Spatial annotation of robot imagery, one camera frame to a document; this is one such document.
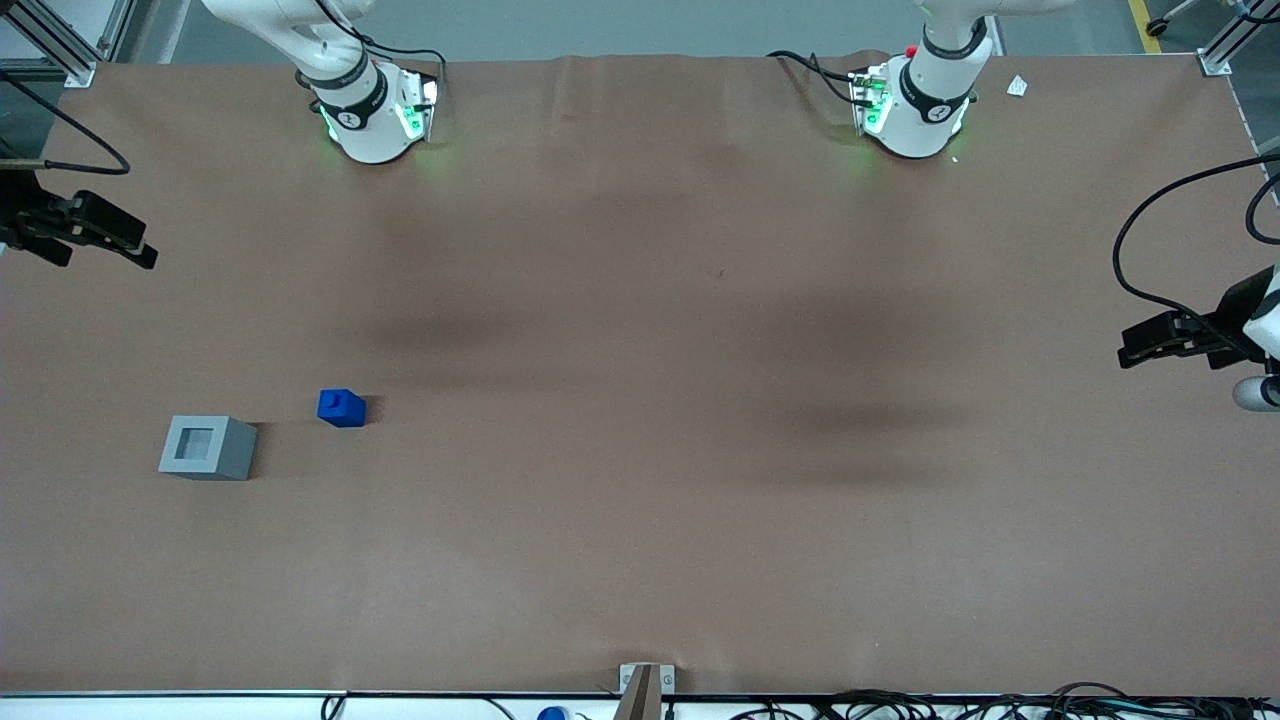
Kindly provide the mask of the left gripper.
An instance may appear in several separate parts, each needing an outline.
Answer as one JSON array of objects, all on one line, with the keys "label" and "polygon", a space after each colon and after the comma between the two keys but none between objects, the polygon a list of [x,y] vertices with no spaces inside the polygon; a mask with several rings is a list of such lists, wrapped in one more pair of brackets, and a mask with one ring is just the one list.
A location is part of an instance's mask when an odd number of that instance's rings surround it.
[{"label": "left gripper", "polygon": [[1125,329],[1125,346],[1117,351],[1121,369],[1166,357],[1203,356],[1211,369],[1242,361],[1265,363],[1277,357],[1277,266],[1236,282],[1219,301],[1219,320],[1236,341],[1239,352],[1216,342],[1216,332],[1189,313],[1165,311]]}]

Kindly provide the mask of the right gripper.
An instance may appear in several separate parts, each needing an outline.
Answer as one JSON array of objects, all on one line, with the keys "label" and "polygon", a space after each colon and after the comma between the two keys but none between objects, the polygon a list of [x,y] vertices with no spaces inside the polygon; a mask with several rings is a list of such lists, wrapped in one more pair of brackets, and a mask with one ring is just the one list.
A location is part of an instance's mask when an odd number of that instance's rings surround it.
[{"label": "right gripper", "polygon": [[[146,223],[93,192],[81,190],[72,199],[54,199],[49,205],[50,193],[35,170],[1,170],[0,193],[1,242],[9,249],[68,266],[73,250],[60,242],[64,241],[108,250],[142,269],[156,266],[157,250],[146,242]],[[47,205],[56,240],[22,236],[18,217]]]}]

